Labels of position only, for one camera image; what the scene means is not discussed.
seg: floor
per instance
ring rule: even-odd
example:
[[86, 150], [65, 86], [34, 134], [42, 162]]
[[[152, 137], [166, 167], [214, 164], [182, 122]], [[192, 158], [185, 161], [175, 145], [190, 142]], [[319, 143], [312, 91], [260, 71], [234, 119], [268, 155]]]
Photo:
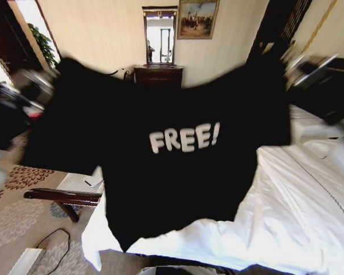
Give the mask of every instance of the floor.
[[[81, 234], [93, 208], [76, 206], [80, 220], [73, 223], [54, 202], [23, 198], [24, 192], [30, 188], [56, 188], [66, 175], [64, 172], [13, 164], [20, 159], [24, 145], [25, 139], [17, 139], [13, 148], [0, 159], [0, 169], [7, 172], [5, 184], [0, 188], [0, 275], [8, 274], [26, 248], [36, 247], [45, 236], [58, 228], [70, 233], [70, 250], [52, 274], [99, 274], [85, 260], [81, 249]], [[62, 231], [47, 238], [40, 245], [45, 254], [33, 274], [48, 274], [67, 250], [67, 241], [67, 235]], [[142, 257], [113, 250], [101, 252], [101, 261], [100, 274], [110, 275], [135, 275], [147, 266], [186, 264], [181, 260]], [[222, 274], [282, 274], [260, 266], [239, 273], [226, 269], [220, 271]]]

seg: beige wall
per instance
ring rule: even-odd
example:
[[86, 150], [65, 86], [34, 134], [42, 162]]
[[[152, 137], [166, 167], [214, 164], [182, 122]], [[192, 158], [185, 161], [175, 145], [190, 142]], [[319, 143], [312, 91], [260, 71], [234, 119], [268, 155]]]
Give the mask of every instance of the beige wall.
[[[304, 48], [332, 1], [313, 0], [294, 36], [298, 47]], [[338, 53], [344, 57], [344, 0], [337, 0], [306, 52], [321, 56]]]
[[[142, 6], [178, 0], [38, 0], [62, 55], [104, 72], [145, 64]], [[212, 40], [176, 40], [183, 85], [208, 81], [246, 61], [268, 0], [220, 0]]]

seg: white bedsheet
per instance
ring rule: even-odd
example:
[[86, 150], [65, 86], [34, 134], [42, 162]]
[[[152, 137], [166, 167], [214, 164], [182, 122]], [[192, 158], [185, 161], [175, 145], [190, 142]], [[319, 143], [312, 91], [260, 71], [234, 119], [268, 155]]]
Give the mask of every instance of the white bedsheet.
[[291, 105], [291, 132], [293, 140], [301, 138], [339, 138], [343, 133], [336, 126], [327, 125], [319, 117]]
[[337, 173], [344, 176], [344, 139], [309, 140], [303, 143], [303, 146], [323, 159]]
[[[258, 150], [255, 179], [234, 222], [201, 219], [180, 231], [141, 238], [127, 252], [238, 270], [260, 264], [293, 274], [344, 274], [344, 179], [327, 171], [301, 146], [284, 149]], [[100, 250], [121, 251], [107, 226], [104, 196], [82, 242], [86, 259], [97, 270], [101, 269]]]

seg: framed painting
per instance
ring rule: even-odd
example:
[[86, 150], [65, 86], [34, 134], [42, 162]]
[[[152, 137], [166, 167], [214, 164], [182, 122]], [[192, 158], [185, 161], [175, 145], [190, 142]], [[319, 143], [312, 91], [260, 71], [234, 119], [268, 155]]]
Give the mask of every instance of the framed painting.
[[219, 0], [179, 0], [177, 39], [212, 39]]

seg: black cord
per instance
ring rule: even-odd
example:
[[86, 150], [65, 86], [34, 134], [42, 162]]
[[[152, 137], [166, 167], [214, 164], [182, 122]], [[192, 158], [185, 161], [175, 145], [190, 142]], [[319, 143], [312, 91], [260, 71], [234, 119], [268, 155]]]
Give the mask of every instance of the black cord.
[[39, 245], [40, 245], [41, 243], [43, 243], [44, 240], [46, 240], [46, 239], [47, 239], [48, 237], [50, 237], [53, 233], [55, 233], [55, 232], [57, 232], [57, 231], [59, 231], [59, 230], [62, 230], [63, 232], [67, 233], [67, 235], [68, 235], [68, 249], [66, 250], [66, 252], [64, 253], [64, 255], [62, 255], [61, 259], [59, 260], [59, 262], [58, 262], [58, 264], [55, 266], [55, 268], [52, 269], [52, 271], [51, 271], [50, 273], [48, 273], [47, 275], [50, 275], [51, 273], [53, 273], [53, 272], [58, 268], [58, 266], [61, 264], [62, 259], [63, 259], [63, 258], [66, 256], [66, 254], [69, 252], [69, 249], [70, 249], [70, 233], [67, 232], [67, 231], [66, 231], [65, 229], [63, 229], [63, 228], [58, 228], [58, 229], [56, 229], [55, 231], [52, 231], [50, 234], [48, 234], [45, 238], [43, 238], [43, 239], [38, 243], [38, 245], [36, 245], [36, 248], [38, 248]]

